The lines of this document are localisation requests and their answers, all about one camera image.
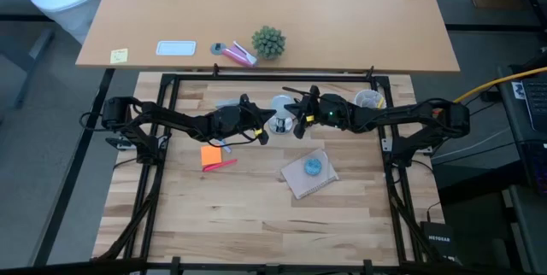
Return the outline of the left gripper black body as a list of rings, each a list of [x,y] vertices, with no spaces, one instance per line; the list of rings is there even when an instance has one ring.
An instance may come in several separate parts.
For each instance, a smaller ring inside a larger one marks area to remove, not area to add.
[[[246,94],[243,94],[239,103],[228,105],[213,112],[213,138],[224,139],[234,135],[241,135],[247,139],[241,144],[258,141],[260,144],[267,144],[269,135],[264,130],[264,125],[257,125],[256,117],[251,107],[257,107]]]

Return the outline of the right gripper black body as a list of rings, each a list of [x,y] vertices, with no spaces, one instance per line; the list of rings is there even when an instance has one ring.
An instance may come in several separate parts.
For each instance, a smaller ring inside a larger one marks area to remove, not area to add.
[[[336,94],[323,94],[316,85],[312,85],[310,91],[301,91],[305,103],[305,114],[297,118],[293,134],[301,139],[307,127],[315,124],[342,128],[342,97]]]

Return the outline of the white flood lightbulb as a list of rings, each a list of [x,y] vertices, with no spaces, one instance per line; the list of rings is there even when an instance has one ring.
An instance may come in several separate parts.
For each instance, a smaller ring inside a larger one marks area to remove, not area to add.
[[[276,118],[292,118],[293,114],[285,108],[285,105],[293,103],[294,99],[292,97],[288,95],[277,95],[272,98],[270,108],[276,110],[276,114],[274,115]]]

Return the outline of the white textured cup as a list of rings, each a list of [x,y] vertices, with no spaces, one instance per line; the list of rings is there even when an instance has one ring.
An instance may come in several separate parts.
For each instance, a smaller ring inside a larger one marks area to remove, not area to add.
[[[361,108],[384,109],[386,108],[385,98],[384,98],[384,103],[382,108],[377,108],[377,104],[381,98],[384,98],[384,97],[377,91],[362,90],[355,95],[354,104]]]

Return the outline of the orange sticky note pad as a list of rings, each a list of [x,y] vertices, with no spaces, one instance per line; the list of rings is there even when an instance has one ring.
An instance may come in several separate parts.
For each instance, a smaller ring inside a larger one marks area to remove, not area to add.
[[[222,149],[214,146],[202,146],[201,149],[201,164],[203,167],[219,164],[222,162]]]

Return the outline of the pink pen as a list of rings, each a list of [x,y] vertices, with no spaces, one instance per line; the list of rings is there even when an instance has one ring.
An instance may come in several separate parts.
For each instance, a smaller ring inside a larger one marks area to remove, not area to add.
[[[237,162],[238,162],[237,159],[232,159],[232,160],[229,160],[229,161],[223,161],[223,162],[220,162],[220,163],[208,165],[206,167],[203,167],[202,172],[204,172],[204,173],[205,172],[211,172],[211,171],[214,171],[214,170],[222,168],[222,167],[230,166],[230,165],[235,164]]]

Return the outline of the small green potted plant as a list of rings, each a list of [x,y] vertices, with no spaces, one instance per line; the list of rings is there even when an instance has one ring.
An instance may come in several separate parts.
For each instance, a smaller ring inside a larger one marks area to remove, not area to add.
[[[274,60],[285,51],[286,37],[281,30],[270,26],[263,26],[251,38],[253,48],[259,57],[265,60]]]

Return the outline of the beige spiral notebook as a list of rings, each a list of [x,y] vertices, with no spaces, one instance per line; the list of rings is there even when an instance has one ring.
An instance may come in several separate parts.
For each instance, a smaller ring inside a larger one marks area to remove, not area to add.
[[[304,161],[309,158],[321,161],[322,170],[319,175],[310,176],[304,171]],[[295,160],[283,167],[281,173],[297,199],[313,194],[331,182],[339,180],[338,174],[323,149],[317,149]]]

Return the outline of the clear rectangular plastic tray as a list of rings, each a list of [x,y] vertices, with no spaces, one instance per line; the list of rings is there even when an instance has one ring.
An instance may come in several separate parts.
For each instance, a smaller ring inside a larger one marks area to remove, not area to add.
[[[156,46],[157,56],[193,56],[197,47],[196,41],[159,41]]]

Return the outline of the beige laminate desk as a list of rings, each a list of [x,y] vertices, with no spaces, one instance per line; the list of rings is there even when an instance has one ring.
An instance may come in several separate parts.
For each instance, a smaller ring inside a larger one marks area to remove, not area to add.
[[[267,69],[374,69],[456,73],[459,65],[437,0],[102,0],[77,59],[80,67],[230,67],[213,43],[252,46],[263,26],[285,51]],[[157,56],[159,41],[196,41],[193,56]],[[111,64],[110,52],[128,49]]]

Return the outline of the yellow sticky note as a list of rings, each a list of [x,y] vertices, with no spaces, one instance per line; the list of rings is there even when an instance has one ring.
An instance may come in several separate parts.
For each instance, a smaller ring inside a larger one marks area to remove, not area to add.
[[[118,64],[118,63],[124,63],[128,60],[128,49],[118,49],[118,50],[112,50],[110,52],[110,59],[109,62],[111,64]]]

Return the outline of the black keyboard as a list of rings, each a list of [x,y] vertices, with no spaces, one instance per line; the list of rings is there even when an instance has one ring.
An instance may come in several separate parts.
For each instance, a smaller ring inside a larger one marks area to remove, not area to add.
[[[532,128],[547,133],[547,79],[523,79],[522,85]]]

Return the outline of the black Netgear network switch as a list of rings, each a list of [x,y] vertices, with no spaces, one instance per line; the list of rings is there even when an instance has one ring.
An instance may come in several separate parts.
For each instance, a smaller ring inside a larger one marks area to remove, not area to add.
[[[446,224],[429,221],[421,222],[421,229],[429,243],[448,260],[456,260],[456,246],[453,229]]]

